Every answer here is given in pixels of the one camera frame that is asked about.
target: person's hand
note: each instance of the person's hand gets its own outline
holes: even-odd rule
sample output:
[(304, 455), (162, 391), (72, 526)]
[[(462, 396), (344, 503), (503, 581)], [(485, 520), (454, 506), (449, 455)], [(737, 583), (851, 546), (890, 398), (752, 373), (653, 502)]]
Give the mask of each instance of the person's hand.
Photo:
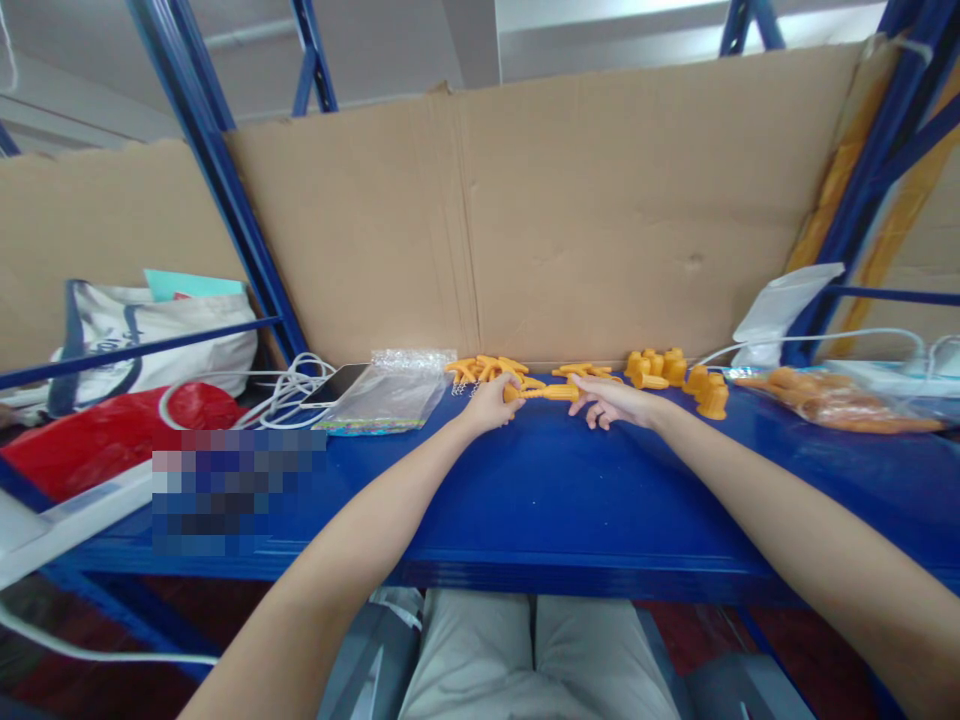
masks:
[(523, 398), (517, 398), (513, 402), (505, 403), (503, 388), (507, 383), (516, 387), (517, 390), (520, 389), (520, 380), (513, 373), (505, 372), (495, 380), (481, 383), (476, 395), (470, 398), (470, 402), (457, 420), (477, 435), (506, 425), (513, 414), (526, 402)]
[(574, 375), (573, 382), (580, 388), (580, 399), (570, 405), (570, 415), (576, 415), (584, 405), (594, 403), (587, 410), (587, 425), (591, 430), (598, 425), (609, 430), (610, 423), (615, 420), (626, 420), (649, 428), (660, 414), (676, 407), (665, 398), (627, 387), (615, 380)]

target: person's left hand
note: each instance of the person's left hand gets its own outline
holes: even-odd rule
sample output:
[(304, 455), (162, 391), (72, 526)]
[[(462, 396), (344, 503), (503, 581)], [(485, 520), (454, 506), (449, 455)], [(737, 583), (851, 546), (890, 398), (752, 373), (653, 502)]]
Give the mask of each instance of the person's left hand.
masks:
[(520, 380), (513, 373), (503, 373), (495, 380), (482, 383), (477, 388), (477, 394), (470, 398), (467, 407), (460, 413), (458, 421), (464, 423), (477, 435), (506, 425), (513, 414), (523, 407), (526, 402), (517, 398), (513, 402), (503, 401), (503, 388), (510, 383), (517, 390), (520, 389)]

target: canvas bag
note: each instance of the canvas bag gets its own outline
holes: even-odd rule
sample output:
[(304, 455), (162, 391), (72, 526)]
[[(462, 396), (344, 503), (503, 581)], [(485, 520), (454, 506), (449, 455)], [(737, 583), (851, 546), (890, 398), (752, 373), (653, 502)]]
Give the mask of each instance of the canvas bag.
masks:
[[(68, 280), (66, 304), (66, 337), (53, 360), (70, 360), (256, 320), (242, 293), (158, 303), (149, 288)], [(47, 410), (53, 417), (63, 417), (107, 398), (164, 387), (201, 373), (245, 372), (253, 364), (256, 351), (257, 333), (250, 330), (58, 377), (50, 384)], [(204, 382), (236, 397), (243, 392), (246, 378), (222, 376), (205, 378)]]

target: pants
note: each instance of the pants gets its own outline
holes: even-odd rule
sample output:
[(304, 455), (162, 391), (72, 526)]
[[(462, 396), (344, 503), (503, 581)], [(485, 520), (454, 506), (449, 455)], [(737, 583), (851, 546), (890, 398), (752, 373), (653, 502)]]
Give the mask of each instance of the pants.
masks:
[(677, 718), (626, 600), (430, 590), (401, 718)]

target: phone screen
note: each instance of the phone screen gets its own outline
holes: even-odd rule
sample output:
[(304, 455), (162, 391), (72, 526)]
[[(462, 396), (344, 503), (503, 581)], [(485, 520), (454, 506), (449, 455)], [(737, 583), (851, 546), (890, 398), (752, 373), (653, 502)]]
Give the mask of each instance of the phone screen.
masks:
[(316, 390), (300, 404), (301, 405), (330, 405), (339, 400), (343, 394), (356, 382), (361, 373), (367, 369), (369, 363), (344, 365), (337, 370), (323, 387)]

